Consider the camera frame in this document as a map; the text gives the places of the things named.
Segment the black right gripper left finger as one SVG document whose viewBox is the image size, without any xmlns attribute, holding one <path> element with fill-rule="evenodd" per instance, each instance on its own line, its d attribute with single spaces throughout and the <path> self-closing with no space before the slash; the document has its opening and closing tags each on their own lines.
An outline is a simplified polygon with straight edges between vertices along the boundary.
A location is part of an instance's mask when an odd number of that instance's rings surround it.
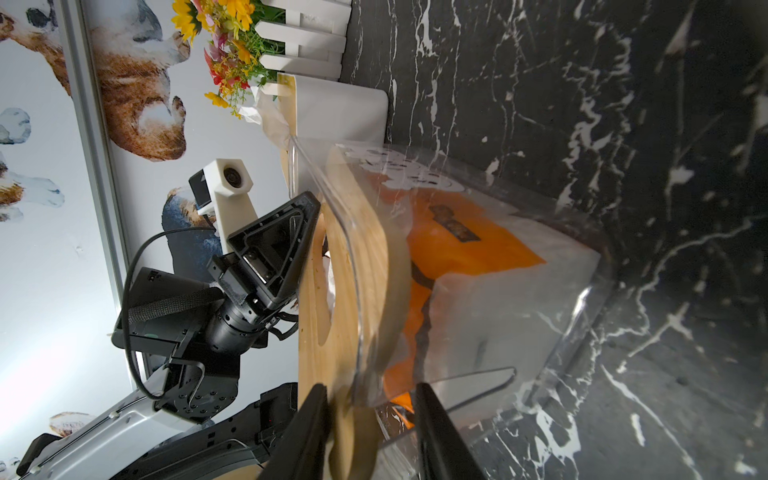
<svg viewBox="0 0 768 480">
<path fill-rule="evenodd" d="M 327 387 L 318 383 L 309 391 L 259 479 L 322 479 L 328 436 Z"/>
</svg>

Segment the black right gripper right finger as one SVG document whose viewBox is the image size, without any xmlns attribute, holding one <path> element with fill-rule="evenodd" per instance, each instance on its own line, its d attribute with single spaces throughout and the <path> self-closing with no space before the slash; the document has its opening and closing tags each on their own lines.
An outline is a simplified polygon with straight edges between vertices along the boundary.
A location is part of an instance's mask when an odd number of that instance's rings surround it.
<svg viewBox="0 0 768 480">
<path fill-rule="evenodd" d="M 423 479 L 484 479 L 432 387 L 419 383 L 413 395 L 415 428 Z"/>
</svg>

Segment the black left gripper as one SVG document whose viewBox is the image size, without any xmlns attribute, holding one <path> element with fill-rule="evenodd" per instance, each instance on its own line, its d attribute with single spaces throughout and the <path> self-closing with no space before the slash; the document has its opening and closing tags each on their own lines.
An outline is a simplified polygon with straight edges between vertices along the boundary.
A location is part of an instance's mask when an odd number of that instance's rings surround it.
<svg viewBox="0 0 768 480">
<path fill-rule="evenodd" d="M 228 236 L 232 254 L 209 263 L 212 283 L 143 267 L 129 290 L 127 328 L 111 341 L 123 349 L 180 358 L 193 348 L 239 356 L 283 341 L 298 316 L 283 311 L 296 297 L 320 213 L 305 191 Z"/>
</svg>

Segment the light wooden lid board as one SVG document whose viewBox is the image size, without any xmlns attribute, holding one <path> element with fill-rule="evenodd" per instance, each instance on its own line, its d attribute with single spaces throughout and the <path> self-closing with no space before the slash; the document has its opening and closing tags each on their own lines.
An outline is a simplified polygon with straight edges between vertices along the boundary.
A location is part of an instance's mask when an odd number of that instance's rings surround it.
<svg viewBox="0 0 768 480">
<path fill-rule="evenodd" d="M 327 388 L 333 479 L 372 477 L 381 430 L 383 375 L 410 301 L 406 235 L 378 196 L 366 159 L 349 145 L 295 146 L 291 190 L 312 192 L 320 215 L 299 288 L 299 387 Z"/>
</svg>

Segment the clear plastic box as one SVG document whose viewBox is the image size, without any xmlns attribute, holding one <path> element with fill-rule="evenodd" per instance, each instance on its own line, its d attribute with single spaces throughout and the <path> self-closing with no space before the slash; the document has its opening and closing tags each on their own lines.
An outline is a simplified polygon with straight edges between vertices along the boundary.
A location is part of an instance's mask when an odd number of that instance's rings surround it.
<svg viewBox="0 0 768 480">
<path fill-rule="evenodd" d="M 321 205 L 299 375 L 335 459 L 376 452 L 383 408 L 410 430 L 419 383 L 461 427 L 546 398 L 615 280 L 593 219 L 435 152 L 293 138 L 288 178 Z"/>
</svg>

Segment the orange tissue pack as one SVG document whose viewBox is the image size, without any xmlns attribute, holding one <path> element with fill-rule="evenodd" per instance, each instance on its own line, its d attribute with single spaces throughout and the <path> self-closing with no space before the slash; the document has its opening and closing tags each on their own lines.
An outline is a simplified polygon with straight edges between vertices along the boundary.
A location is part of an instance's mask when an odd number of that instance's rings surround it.
<svg viewBox="0 0 768 480">
<path fill-rule="evenodd" d="M 461 427 L 545 396 L 600 253 L 419 166 L 366 170 L 411 259 L 407 317 L 383 376 L 386 413 L 412 428 L 420 382 Z"/>
<path fill-rule="evenodd" d="M 267 139 L 282 151 L 287 151 L 290 144 L 290 127 L 271 95 L 260 88 L 252 88 L 251 95 L 237 113 L 249 123 L 259 125 Z"/>
</svg>

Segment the yellow bamboo box lid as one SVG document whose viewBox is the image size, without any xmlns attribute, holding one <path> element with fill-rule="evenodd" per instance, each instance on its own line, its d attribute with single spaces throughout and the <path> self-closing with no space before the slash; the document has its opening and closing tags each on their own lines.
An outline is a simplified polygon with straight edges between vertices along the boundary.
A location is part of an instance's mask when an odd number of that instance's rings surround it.
<svg viewBox="0 0 768 480">
<path fill-rule="evenodd" d="M 289 135 L 296 134 L 296 78 L 286 73 L 278 74 L 278 108 L 283 114 L 288 127 Z M 281 168 L 287 185 L 290 185 L 291 147 L 286 147 L 281 152 Z"/>
</svg>

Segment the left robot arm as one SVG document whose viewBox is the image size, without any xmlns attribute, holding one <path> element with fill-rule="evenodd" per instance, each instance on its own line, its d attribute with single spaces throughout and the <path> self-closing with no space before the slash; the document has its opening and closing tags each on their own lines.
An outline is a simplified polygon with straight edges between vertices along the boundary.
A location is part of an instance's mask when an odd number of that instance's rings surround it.
<svg viewBox="0 0 768 480">
<path fill-rule="evenodd" d="M 286 307 L 321 206 L 304 192 L 229 235 L 208 283 L 132 262 L 113 333 L 138 376 L 138 354 L 162 359 L 136 389 L 78 431 L 43 434 L 17 465 L 20 479 L 108 479 L 154 447 L 201 425 L 237 397 L 242 355 L 296 327 Z"/>
</svg>

